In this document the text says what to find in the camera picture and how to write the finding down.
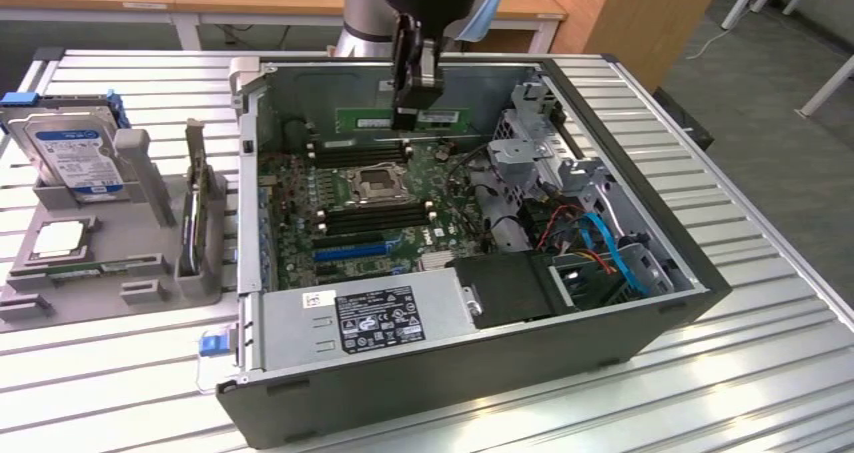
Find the green circuit board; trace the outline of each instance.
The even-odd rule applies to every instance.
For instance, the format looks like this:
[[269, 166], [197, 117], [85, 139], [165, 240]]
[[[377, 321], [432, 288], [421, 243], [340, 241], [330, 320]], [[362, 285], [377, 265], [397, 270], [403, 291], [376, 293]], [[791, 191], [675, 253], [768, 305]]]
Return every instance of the green circuit board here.
[[[429, 200], [435, 218], [428, 225], [380, 230], [388, 253], [338, 261], [313, 261], [312, 240], [322, 238], [317, 231], [318, 209], [353, 208], [350, 178], [361, 168], [314, 168], [309, 160], [297, 155], [272, 154], [258, 158], [258, 184], [265, 188], [269, 201], [266, 217], [274, 226], [272, 234], [274, 265], [269, 273], [276, 276], [274, 288], [290, 289], [417, 271], [424, 253], [451, 251], [455, 257], [479, 254], [480, 240], [465, 233], [461, 218], [452, 212], [453, 201], [468, 217], [481, 221], [472, 195], [457, 189], [445, 191], [445, 178], [459, 155], [445, 162], [435, 158], [437, 143], [417, 143], [405, 165], [380, 164], [397, 168], [408, 201]], [[456, 173], [457, 181], [464, 181]]]

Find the motherboard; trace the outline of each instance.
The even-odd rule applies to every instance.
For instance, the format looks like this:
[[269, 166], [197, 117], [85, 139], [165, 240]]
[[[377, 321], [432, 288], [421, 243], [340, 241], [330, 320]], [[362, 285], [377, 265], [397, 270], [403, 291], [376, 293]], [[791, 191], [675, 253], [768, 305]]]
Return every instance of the motherboard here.
[[488, 238], [456, 145], [258, 157], [262, 282], [290, 289], [443, 267]]

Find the metal table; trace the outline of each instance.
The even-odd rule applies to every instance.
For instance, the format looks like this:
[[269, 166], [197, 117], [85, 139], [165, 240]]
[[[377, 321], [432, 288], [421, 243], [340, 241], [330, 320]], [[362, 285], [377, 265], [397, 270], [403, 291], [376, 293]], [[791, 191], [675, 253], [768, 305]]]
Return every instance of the metal table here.
[[[233, 210], [233, 54], [72, 50], [60, 61], [33, 63], [21, 88], [122, 93], [168, 174], [186, 165], [180, 123], [206, 121], [210, 163], [232, 181]], [[557, 61], [732, 294], [625, 364], [274, 451], [828, 451], [854, 444], [850, 308], [621, 67], [597, 56]], [[6, 150], [4, 271], [34, 204], [33, 171], [17, 149]], [[233, 259], [234, 221], [228, 228]], [[230, 264], [228, 285], [233, 275]], [[204, 308], [0, 335], [0, 451], [250, 451], [193, 383], [198, 334], [233, 320], [234, 307], [232, 293]]]

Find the blue latch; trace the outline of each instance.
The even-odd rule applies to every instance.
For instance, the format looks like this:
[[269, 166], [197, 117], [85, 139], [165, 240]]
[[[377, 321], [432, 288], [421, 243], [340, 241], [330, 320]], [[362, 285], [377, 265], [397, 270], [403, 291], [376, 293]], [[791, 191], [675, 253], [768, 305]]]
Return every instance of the blue latch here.
[[217, 335], [205, 335], [198, 342], [198, 356], [209, 358], [212, 356], [226, 355], [230, 353], [228, 344], [228, 331], [222, 331]]
[[2, 95], [2, 106], [33, 106], [38, 101], [38, 93], [12, 91]]

